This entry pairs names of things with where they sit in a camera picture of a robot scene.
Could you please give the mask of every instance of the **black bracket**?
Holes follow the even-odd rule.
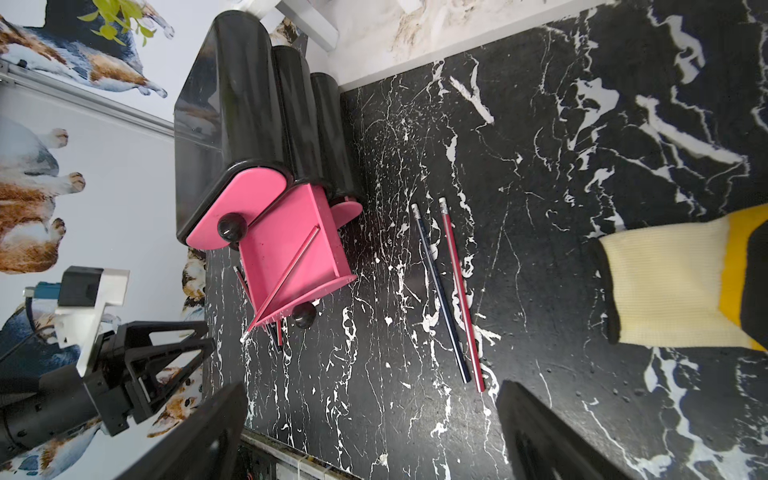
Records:
[[[153,345],[151,333],[192,330],[177,343]],[[96,365],[83,378],[88,394],[98,410],[109,435],[127,429],[127,417],[143,422],[165,405],[182,383],[213,352],[213,339],[205,322],[132,322],[121,325],[116,333],[104,334]],[[157,374],[179,355],[197,352],[167,382]]]

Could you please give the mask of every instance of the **yellow glove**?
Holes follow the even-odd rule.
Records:
[[[766,351],[768,204],[614,233],[597,250],[612,343]]]

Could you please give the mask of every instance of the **pencil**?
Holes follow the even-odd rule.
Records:
[[[233,266],[232,268],[235,270],[235,274],[237,275],[237,279],[240,281],[240,285],[243,287],[243,290],[245,290],[245,297],[248,299],[248,303],[250,303],[250,305],[253,307],[253,310],[256,311],[256,306],[253,305],[253,302],[250,300],[250,291],[248,290],[248,283],[246,283],[245,277],[243,276],[243,273],[240,272],[240,269],[237,268],[237,266]],[[272,346],[275,347],[275,350],[277,350],[278,352],[282,352],[283,351],[283,342],[275,340],[275,339],[280,340],[280,338],[278,336],[276,336],[277,333],[275,333],[273,335],[274,326],[272,326],[272,327],[273,328],[271,330],[269,330],[270,339],[272,341]]]
[[[467,293],[464,290],[462,264],[458,259],[456,240],[453,237],[453,227],[451,226],[451,216],[448,213],[448,204],[445,202],[445,197],[440,197],[439,202],[440,211],[442,212],[442,223],[445,228],[445,241],[448,243],[448,252],[451,253],[453,281],[456,285],[456,291],[458,292],[458,303],[462,307],[464,330],[467,332],[467,348],[469,348],[469,358],[472,360],[475,385],[478,388],[478,392],[483,393],[485,391],[485,383],[483,382],[482,371],[480,370],[480,359],[478,357],[478,347],[475,345],[475,331],[472,328],[472,318],[469,316],[469,302],[467,302]]]
[[[422,213],[419,211],[419,205],[411,205],[413,210],[413,216],[416,219],[416,223],[419,225],[419,236],[422,239],[422,248],[424,250],[424,264],[432,274],[432,281],[435,283],[435,289],[437,290],[437,297],[440,300],[440,310],[442,310],[442,318],[445,320],[445,325],[448,327],[448,333],[451,336],[451,344],[453,345],[453,353],[456,355],[456,364],[458,369],[462,372],[462,380],[464,383],[469,383],[469,369],[467,364],[464,363],[464,353],[462,351],[462,344],[458,340],[458,333],[456,332],[456,325],[454,324],[453,314],[448,308],[448,299],[445,297],[445,290],[440,283],[440,274],[437,271],[435,261],[432,259],[432,252],[429,251],[429,234],[424,226],[424,220],[422,220]]]

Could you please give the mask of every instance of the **dog wallpaper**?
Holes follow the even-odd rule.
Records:
[[[165,98],[144,76],[136,48],[137,36],[146,45],[158,28],[173,38],[173,27],[145,0],[49,0],[42,27],[14,25],[0,15],[0,58],[88,87],[136,88]]]
[[[180,319],[194,321],[203,319],[205,308],[205,253],[189,249],[187,264],[181,274],[181,284],[187,298],[181,310]],[[0,353],[8,350],[36,329],[53,322],[55,300],[33,300],[31,320],[25,306],[17,308],[11,318],[0,329]],[[116,329],[122,320],[112,315],[101,319],[103,329]],[[53,330],[41,333],[17,349],[0,363],[0,382],[11,377],[35,378],[61,366],[74,363],[80,354],[77,346],[59,349]],[[160,380],[170,380],[179,372],[170,366],[164,369]],[[168,400],[166,406],[151,425],[147,437],[155,438],[169,432],[174,426],[189,417],[202,399],[202,368],[192,373],[184,385]],[[64,438],[56,438],[17,456],[0,465],[0,480],[19,478],[18,475],[36,478],[54,478],[71,467],[83,456],[91,444],[101,422],[94,420],[83,425],[78,431]]]
[[[42,272],[58,260],[67,229],[61,218],[51,222],[55,198],[85,188],[81,174],[59,175],[50,150],[67,142],[66,130],[36,135],[0,115],[0,272]]]

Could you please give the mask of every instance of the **black knob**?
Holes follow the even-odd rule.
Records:
[[[293,308],[293,324],[300,329],[308,329],[315,323],[317,308],[312,303],[299,303]]]
[[[240,214],[226,214],[219,219],[219,237],[228,243],[241,241],[248,233],[248,222]]]

